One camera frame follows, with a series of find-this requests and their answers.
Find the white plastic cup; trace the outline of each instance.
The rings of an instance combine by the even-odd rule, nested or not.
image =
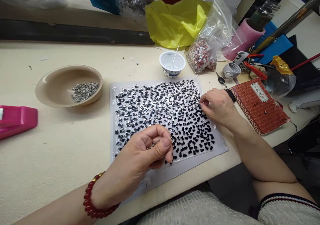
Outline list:
[[[180,74],[181,70],[186,66],[186,60],[184,59],[184,57],[181,54],[177,53],[174,59],[173,68],[171,68],[175,53],[176,52],[174,51],[168,51],[162,53],[159,57],[162,71],[169,78],[177,77]]]

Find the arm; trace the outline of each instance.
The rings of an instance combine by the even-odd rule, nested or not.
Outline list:
[[[259,200],[272,193],[288,193],[314,202],[270,145],[241,117],[225,90],[208,91],[200,98],[200,105],[205,114],[233,133]]]
[[[154,148],[147,149],[155,142]],[[149,169],[159,169],[165,159],[172,162],[172,152],[170,132],[159,124],[134,134],[94,184],[91,195],[93,205],[97,209],[107,209],[127,199]],[[89,217],[83,206],[87,186],[73,190],[15,224],[94,224],[97,219]]]

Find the hand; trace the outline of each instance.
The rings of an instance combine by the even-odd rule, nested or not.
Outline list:
[[[91,199],[98,209],[109,208],[128,198],[149,169],[172,162],[170,132],[160,124],[134,134],[108,170],[97,180]]]
[[[224,89],[213,88],[200,98],[202,111],[211,119],[229,129],[231,132],[239,127],[244,120],[237,111],[234,103]]]

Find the striped cuff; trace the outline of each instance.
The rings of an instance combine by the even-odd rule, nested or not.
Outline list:
[[[265,196],[260,202],[260,209],[262,209],[269,203],[279,201],[300,203],[302,205],[306,205],[320,211],[320,207],[317,204],[309,201],[308,199],[286,193],[273,193]]]

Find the pink stapler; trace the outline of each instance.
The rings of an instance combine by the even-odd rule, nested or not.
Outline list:
[[[37,109],[0,105],[0,140],[30,130],[37,125]]]

